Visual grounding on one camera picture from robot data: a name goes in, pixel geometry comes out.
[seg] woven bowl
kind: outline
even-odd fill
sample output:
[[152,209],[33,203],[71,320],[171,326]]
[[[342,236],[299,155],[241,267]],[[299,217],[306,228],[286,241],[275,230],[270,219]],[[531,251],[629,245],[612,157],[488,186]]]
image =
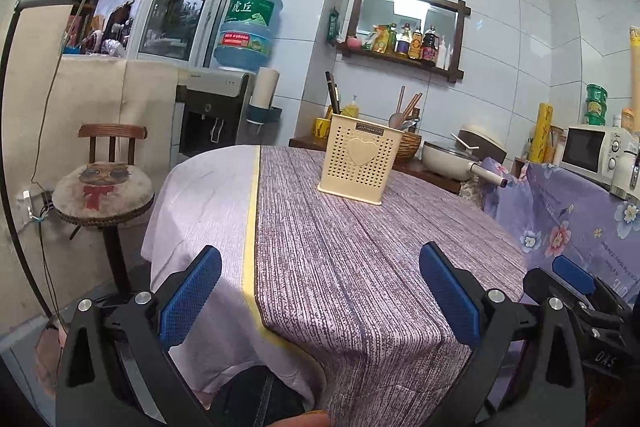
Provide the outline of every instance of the woven bowl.
[[402,133],[402,139],[400,140],[400,147],[398,147],[398,154],[396,154],[396,163],[408,162],[415,156],[420,148],[422,138],[419,134],[405,131]]

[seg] wood grain patterned tablecloth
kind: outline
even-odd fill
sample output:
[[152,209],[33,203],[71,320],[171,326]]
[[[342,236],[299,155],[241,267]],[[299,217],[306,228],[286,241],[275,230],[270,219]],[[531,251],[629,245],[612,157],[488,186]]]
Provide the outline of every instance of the wood grain patterned tablecloth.
[[143,245],[152,288],[206,244],[223,274],[170,354],[197,391],[264,364],[336,425],[418,426],[468,357],[420,277],[420,248],[436,241],[511,299],[523,259],[489,216],[400,172],[381,206],[319,192],[323,158],[238,146],[171,172]]

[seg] black label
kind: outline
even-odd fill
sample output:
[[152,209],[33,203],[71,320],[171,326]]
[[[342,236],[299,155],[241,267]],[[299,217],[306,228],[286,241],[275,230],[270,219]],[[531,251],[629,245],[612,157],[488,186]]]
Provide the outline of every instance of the black label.
[[357,123],[356,131],[364,131],[368,132],[369,134],[377,134],[378,136],[382,136],[383,134],[385,134],[384,129],[380,129],[380,127],[375,127],[366,123]]

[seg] heart-shaped hole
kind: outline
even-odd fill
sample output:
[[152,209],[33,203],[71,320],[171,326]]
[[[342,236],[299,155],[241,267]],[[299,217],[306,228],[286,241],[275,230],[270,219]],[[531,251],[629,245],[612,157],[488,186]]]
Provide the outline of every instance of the heart-shaped hole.
[[362,166],[376,157],[378,145],[375,142],[365,142],[360,138],[353,138],[347,144],[347,151],[351,160],[357,166]]

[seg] wooden chair backrest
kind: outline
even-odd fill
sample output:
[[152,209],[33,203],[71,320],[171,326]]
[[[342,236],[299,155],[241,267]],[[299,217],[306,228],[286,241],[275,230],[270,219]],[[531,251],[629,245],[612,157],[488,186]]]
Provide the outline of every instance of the wooden chair backrest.
[[146,138],[146,127],[123,123],[86,123],[78,131],[79,138],[89,138],[89,163],[95,162],[95,139],[109,137],[109,161],[116,161],[116,138],[129,138],[127,164],[133,165],[136,140]]

